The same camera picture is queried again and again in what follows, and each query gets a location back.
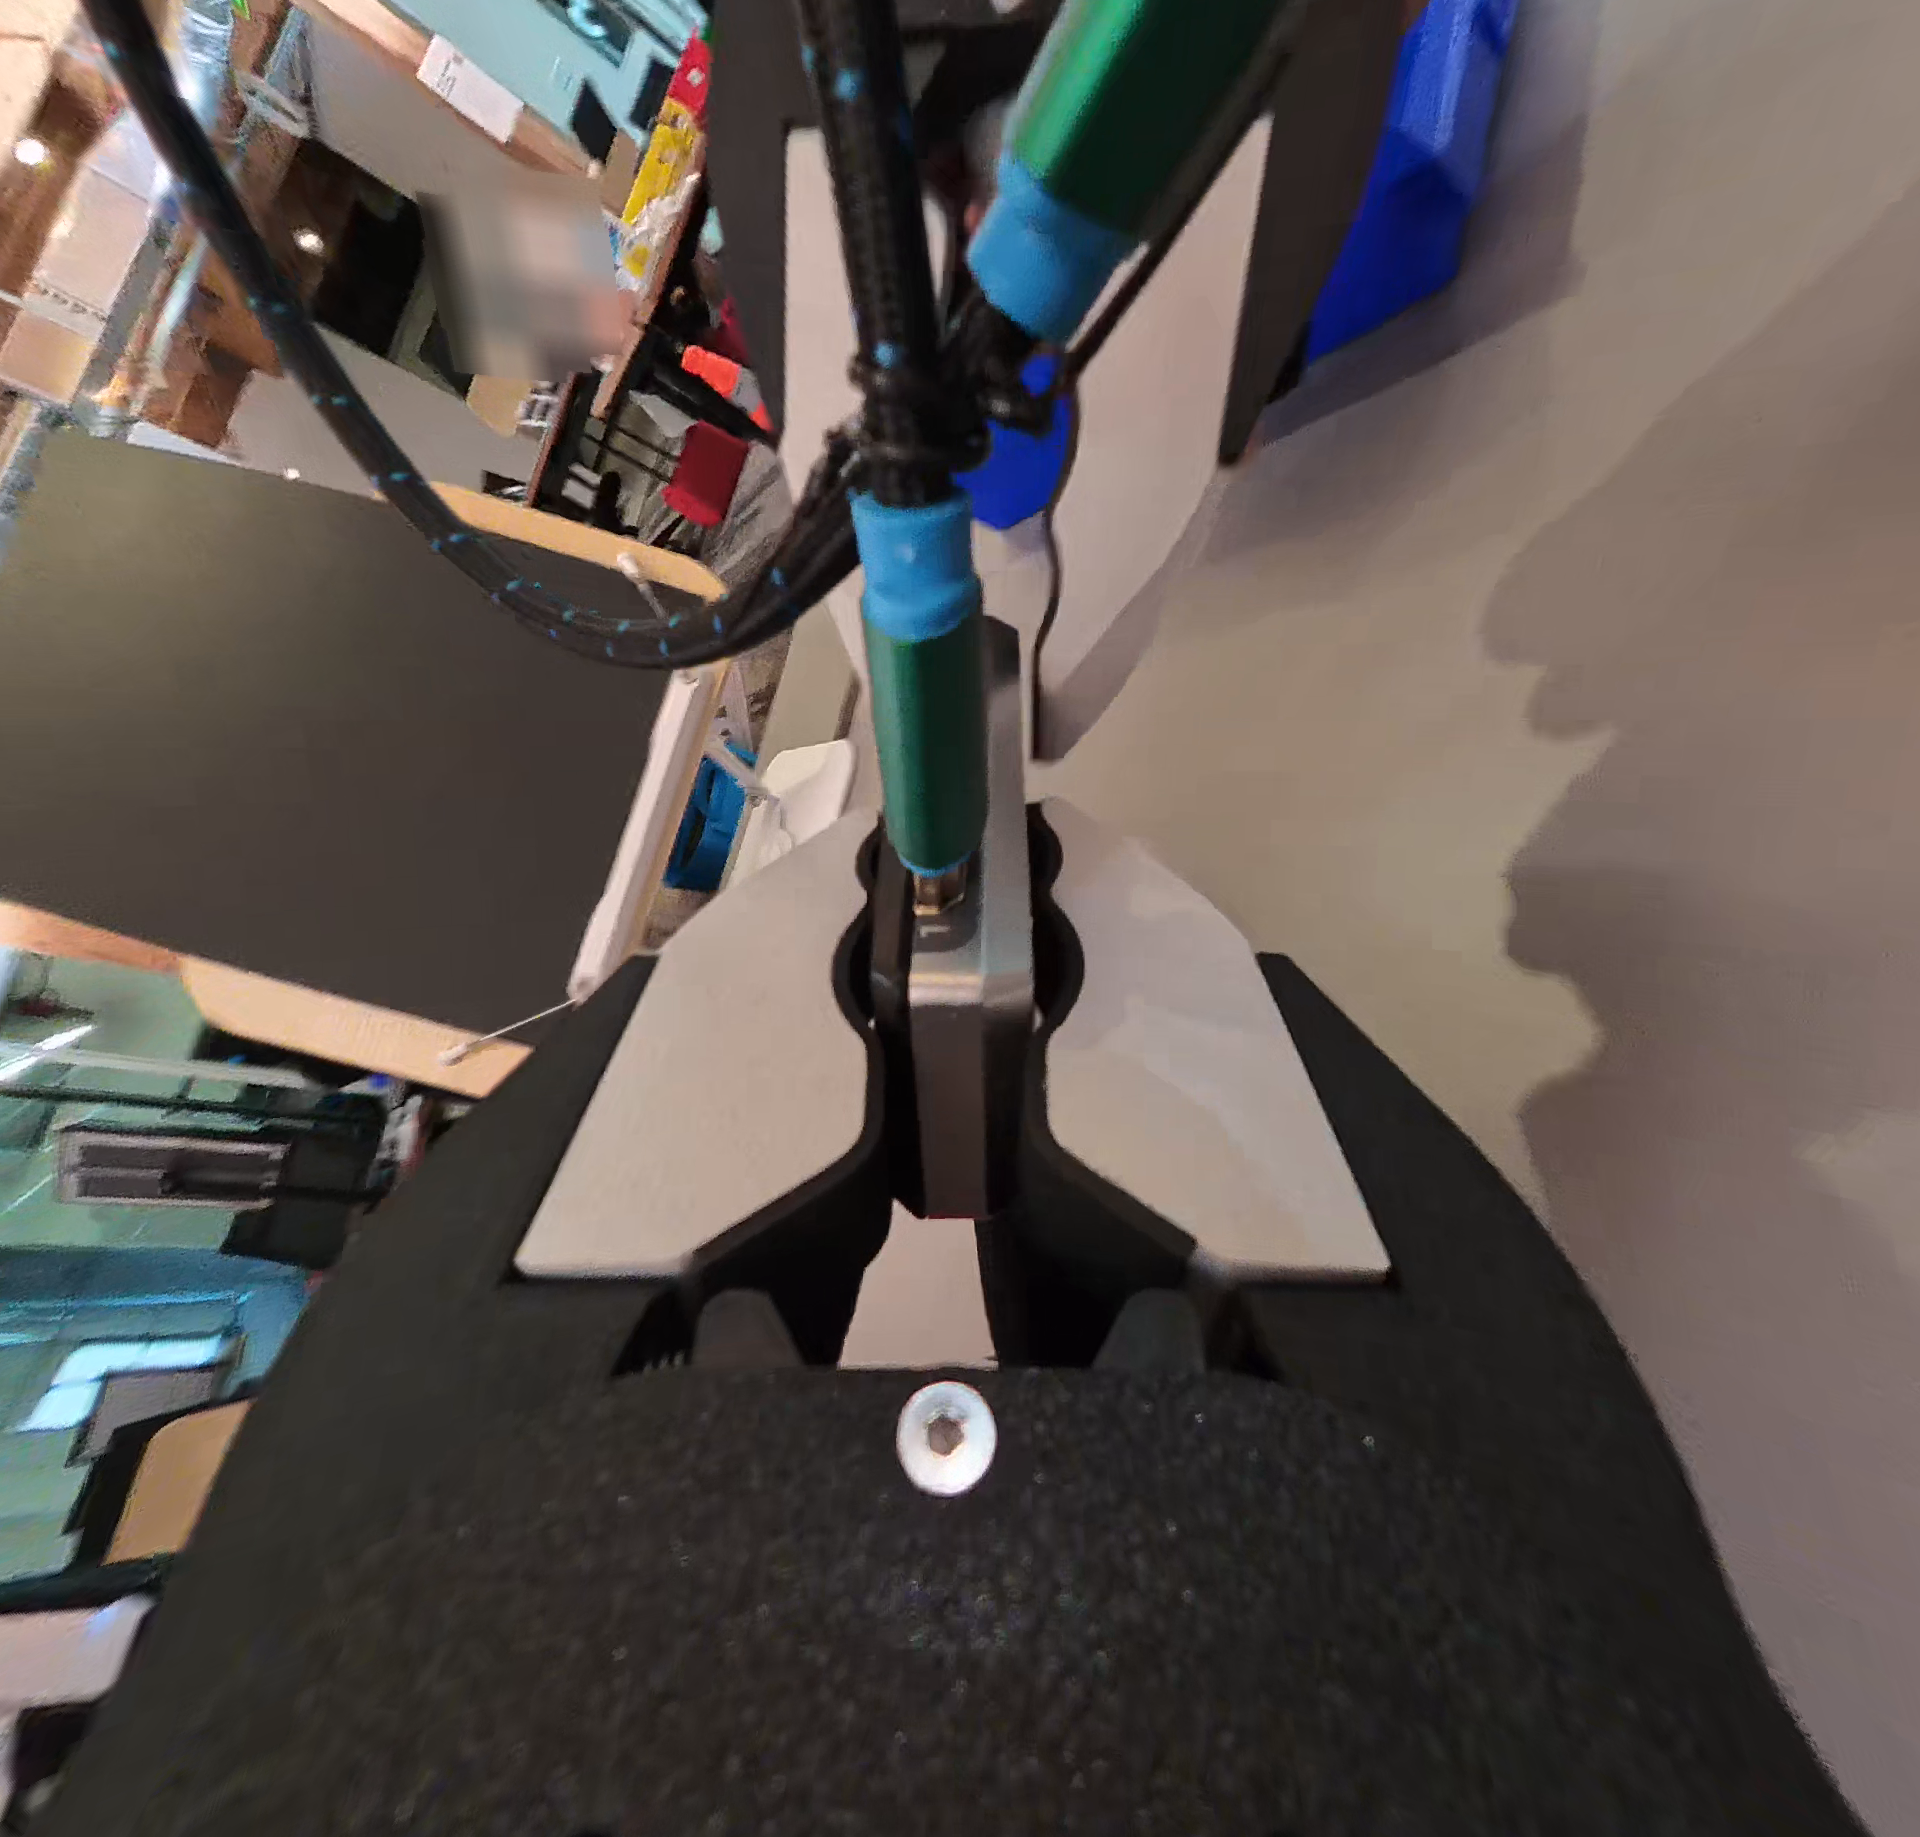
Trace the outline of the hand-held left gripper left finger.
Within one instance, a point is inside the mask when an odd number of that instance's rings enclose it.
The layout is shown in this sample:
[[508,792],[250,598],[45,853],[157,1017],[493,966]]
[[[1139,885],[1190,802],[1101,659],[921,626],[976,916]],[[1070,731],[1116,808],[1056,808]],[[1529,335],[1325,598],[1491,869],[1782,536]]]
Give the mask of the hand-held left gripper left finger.
[[768,1292],[842,1352],[892,1232],[882,1085],[856,1001],[876,813],[846,813],[668,936],[519,1237],[535,1279]]

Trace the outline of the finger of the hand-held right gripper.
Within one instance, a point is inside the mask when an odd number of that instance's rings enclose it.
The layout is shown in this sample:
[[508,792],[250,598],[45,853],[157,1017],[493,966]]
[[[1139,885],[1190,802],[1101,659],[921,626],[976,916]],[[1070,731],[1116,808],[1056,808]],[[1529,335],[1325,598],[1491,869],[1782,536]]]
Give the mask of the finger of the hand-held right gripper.
[[788,479],[802,479],[822,442],[857,414],[856,291],[833,219],[831,145],[788,134]]
[[1139,672],[1218,474],[1269,129],[1248,129],[1082,380],[1049,512],[1062,602],[1037,655],[1037,763],[1062,763]]

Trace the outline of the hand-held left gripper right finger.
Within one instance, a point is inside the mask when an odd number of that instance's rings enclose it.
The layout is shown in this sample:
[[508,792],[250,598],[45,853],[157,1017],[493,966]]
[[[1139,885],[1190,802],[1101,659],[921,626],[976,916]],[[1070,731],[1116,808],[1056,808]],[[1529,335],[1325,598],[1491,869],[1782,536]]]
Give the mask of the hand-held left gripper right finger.
[[1190,1292],[1215,1329],[1256,1285],[1381,1285],[1243,926],[1090,813],[1028,813],[1028,906],[1022,1352],[1090,1352],[1133,1292]]

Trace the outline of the blue plastic bin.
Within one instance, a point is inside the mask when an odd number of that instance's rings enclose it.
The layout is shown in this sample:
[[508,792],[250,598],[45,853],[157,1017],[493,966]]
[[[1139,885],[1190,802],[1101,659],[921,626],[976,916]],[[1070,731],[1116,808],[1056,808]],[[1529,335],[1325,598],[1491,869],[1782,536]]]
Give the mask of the blue plastic bin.
[[[1262,99],[1303,0],[1062,0],[1014,99],[993,202],[972,236],[972,279],[1021,423],[987,426],[961,474],[976,526],[1014,528],[1067,479],[1067,414],[1112,340],[1090,315],[1139,288],[1233,145],[1269,123]],[[1463,265],[1516,0],[1420,0],[1400,16],[1399,86],[1347,244],[1315,291],[1299,375],[1440,291]]]

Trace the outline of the black braided cable green plug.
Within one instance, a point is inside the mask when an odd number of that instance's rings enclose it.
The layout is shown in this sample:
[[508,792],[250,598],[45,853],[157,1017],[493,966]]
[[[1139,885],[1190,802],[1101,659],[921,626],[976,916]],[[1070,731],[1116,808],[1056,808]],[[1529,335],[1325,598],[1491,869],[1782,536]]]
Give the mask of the black braided cable green plug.
[[[1100,291],[1116,265],[1133,256],[1133,219],[1161,216],[1167,188],[1190,188],[1181,210],[1196,210],[1269,99],[1303,5],[1310,0],[1062,0],[1037,70],[1041,177],[1014,195],[1127,177],[1139,202],[1112,219],[1083,219],[1090,202],[1062,210],[1067,229],[1041,236],[1041,266],[1090,266],[1070,288]],[[987,615],[959,474],[987,454],[987,411],[1022,403],[1021,361],[1056,315],[1021,315],[1014,288],[987,288],[972,310],[946,315],[926,256],[894,0],[788,0],[788,44],[831,145],[857,414],[833,426],[808,461],[780,553],[743,583],[724,583],[709,622],[617,622],[543,598],[543,583],[508,564],[502,536],[414,469],[299,310],[170,78],[147,0],[81,0],[81,15],[175,177],[190,219],[213,236],[262,315],[287,380],[299,380],[362,474],[372,474],[455,573],[569,655],[668,672],[747,655],[773,622],[822,602],[857,565],[892,847],[921,885],[946,885],[976,858],[987,837]]]

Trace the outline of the yellow plastic bin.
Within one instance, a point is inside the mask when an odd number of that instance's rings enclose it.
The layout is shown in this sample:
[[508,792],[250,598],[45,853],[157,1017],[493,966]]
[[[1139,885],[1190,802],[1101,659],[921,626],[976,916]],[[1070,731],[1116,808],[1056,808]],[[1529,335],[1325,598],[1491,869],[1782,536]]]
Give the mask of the yellow plastic bin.
[[677,265],[681,228],[709,177],[709,123],[694,104],[663,99],[641,150],[627,210],[617,216],[617,279],[651,301]]

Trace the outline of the blue floor crate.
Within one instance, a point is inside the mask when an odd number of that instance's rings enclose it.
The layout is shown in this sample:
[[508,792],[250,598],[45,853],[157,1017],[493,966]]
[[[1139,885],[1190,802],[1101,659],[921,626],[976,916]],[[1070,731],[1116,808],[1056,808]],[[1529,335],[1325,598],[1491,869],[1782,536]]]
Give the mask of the blue floor crate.
[[668,893],[717,893],[724,869],[729,869],[729,843],[743,828],[743,808],[747,792],[735,789],[729,767],[717,767],[715,755],[703,755],[668,858],[663,858],[663,885]]

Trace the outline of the tablet stand with dark board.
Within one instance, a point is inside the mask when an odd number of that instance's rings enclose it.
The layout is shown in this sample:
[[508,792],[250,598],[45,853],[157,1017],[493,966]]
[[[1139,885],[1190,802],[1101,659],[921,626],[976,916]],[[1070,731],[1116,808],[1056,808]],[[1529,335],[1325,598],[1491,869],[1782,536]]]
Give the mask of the tablet stand with dark board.
[[9,526],[9,923],[224,1032],[502,1085],[562,1014],[663,672],[571,659],[397,509],[50,433]]

